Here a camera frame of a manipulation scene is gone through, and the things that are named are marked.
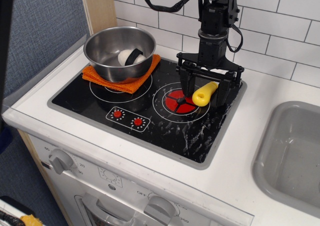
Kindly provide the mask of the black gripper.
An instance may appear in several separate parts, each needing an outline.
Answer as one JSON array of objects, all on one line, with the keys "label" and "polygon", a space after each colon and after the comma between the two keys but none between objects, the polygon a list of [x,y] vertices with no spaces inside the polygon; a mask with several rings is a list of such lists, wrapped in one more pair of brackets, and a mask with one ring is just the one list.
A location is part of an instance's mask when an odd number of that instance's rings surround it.
[{"label": "black gripper", "polygon": [[200,36],[198,53],[178,53],[177,71],[180,76],[182,92],[192,96],[196,77],[220,82],[216,106],[222,106],[231,87],[239,87],[244,68],[226,58],[227,36]]}]

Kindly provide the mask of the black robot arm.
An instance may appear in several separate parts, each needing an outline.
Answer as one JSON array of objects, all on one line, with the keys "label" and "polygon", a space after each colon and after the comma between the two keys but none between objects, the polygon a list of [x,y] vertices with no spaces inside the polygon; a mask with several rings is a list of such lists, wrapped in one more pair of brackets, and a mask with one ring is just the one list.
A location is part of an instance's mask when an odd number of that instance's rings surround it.
[{"label": "black robot arm", "polygon": [[239,9],[237,0],[198,0],[198,53],[178,53],[176,70],[182,91],[189,97],[194,92],[195,79],[201,77],[219,83],[215,105],[222,106],[231,89],[240,87],[243,67],[229,61],[226,51],[231,48],[229,29],[236,32]]}]

